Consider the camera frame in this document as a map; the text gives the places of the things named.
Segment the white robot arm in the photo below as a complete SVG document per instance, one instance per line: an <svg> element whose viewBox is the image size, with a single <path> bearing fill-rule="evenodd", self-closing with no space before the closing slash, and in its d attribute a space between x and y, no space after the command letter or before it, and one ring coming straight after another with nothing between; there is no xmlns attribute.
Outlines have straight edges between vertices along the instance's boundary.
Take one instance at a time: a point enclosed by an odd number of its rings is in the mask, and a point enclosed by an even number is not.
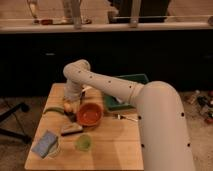
<svg viewBox="0 0 213 171"><path fill-rule="evenodd" d="M65 98L72 102L89 85L136 108L144 171L195 171L183 104L170 84L97 74L84 59L67 64L63 74Z"/></svg>

